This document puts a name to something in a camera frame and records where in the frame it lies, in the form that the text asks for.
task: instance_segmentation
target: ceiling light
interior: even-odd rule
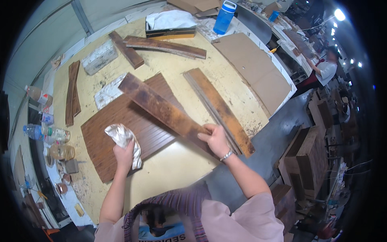
[[[339,21],[343,21],[345,19],[345,15],[340,9],[336,9],[335,16]]]

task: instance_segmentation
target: person's left hand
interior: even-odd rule
[[[134,140],[131,140],[125,149],[118,145],[114,146],[113,152],[117,160],[117,171],[124,172],[125,174],[129,173],[133,164],[134,144]]]
[[[312,61],[311,61],[309,58],[307,58],[307,63],[308,63],[311,67],[314,67],[314,66],[315,66],[315,64],[313,64]]]

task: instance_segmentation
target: bracelet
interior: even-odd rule
[[[225,159],[229,158],[233,153],[234,152],[230,149],[230,151],[222,159],[220,159],[220,161],[224,161]]]

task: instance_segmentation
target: factory floor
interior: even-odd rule
[[[269,123],[252,138],[255,153],[248,159],[240,156],[250,168],[258,172],[271,185],[278,178],[279,173],[273,169],[274,163],[283,155],[297,132],[297,127],[305,124],[311,126],[305,108],[310,99],[310,92],[289,100],[273,117]],[[210,174],[198,182],[205,181],[213,200],[226,204],[230,211],[235,211],[247,199],[243,195],[235,179],[224,164],[217,166]],[[88,226],[82,231],[73,231],[71,239],[63,233],[63,241],[94,241],[95,229]]]

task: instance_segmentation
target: white foam block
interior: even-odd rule
[[[81,62],[86,73],[92,76],[117,57],[118,53],[110,39],[83,58]]]

